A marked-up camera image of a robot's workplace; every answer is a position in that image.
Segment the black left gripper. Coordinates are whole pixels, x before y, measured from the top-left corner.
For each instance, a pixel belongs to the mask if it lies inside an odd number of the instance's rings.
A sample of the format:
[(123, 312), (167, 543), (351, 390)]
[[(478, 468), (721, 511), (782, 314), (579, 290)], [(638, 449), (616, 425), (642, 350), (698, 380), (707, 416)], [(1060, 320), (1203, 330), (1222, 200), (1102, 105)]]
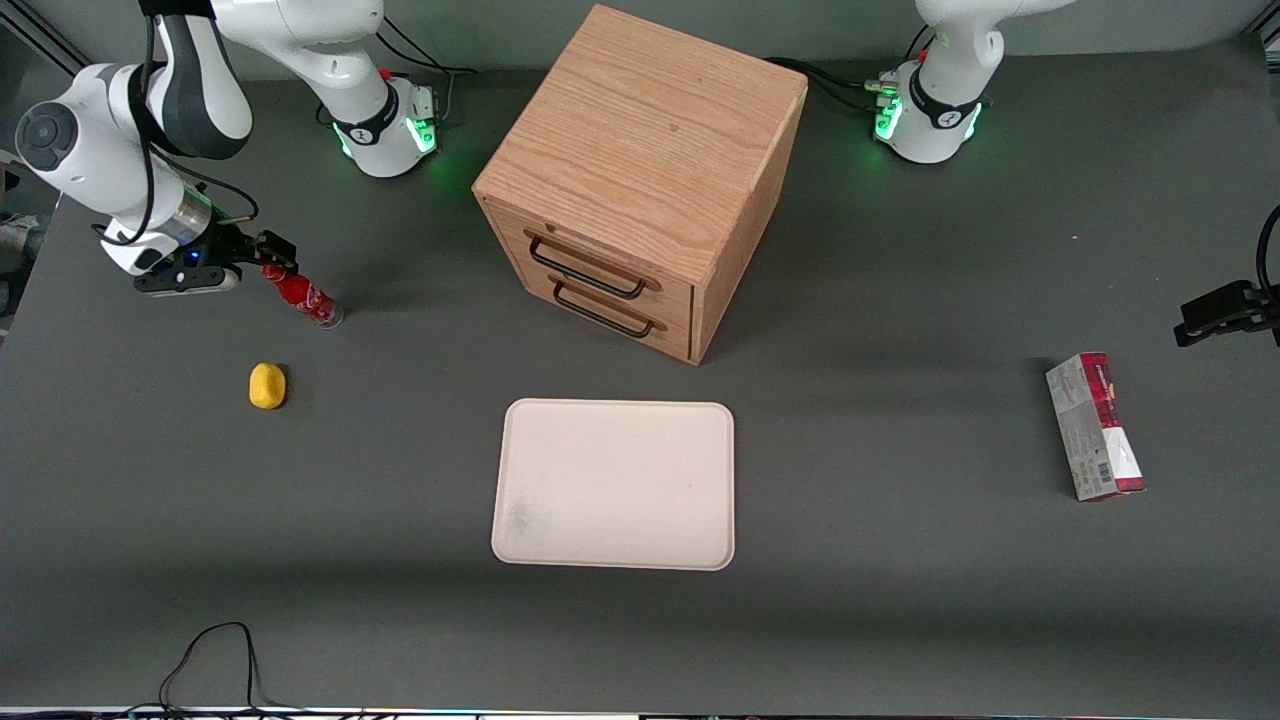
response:
[(1277, 287), (1260, 281), (1234, 281), (1184, 304), (1183, 323), (1174, 328), (1178, 347), (1187, 348), (1222, 334), (1228, 319), (1240, 319), (1240, 331), (1267, 331), (1280, 343)]

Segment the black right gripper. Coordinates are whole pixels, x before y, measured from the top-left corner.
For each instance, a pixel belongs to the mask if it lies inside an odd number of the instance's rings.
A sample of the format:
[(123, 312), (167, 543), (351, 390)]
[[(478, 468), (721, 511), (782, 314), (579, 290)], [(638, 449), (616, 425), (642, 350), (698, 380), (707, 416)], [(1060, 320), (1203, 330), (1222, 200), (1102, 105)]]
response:
[(246, 234), (241, 225), (214, 222), (191, 243), (175, 251), (175, 273), (197, 277), (206, 272), (234, 275), (243, 283), (261, 266), (297, 266), (297, 249), (273, 231)]

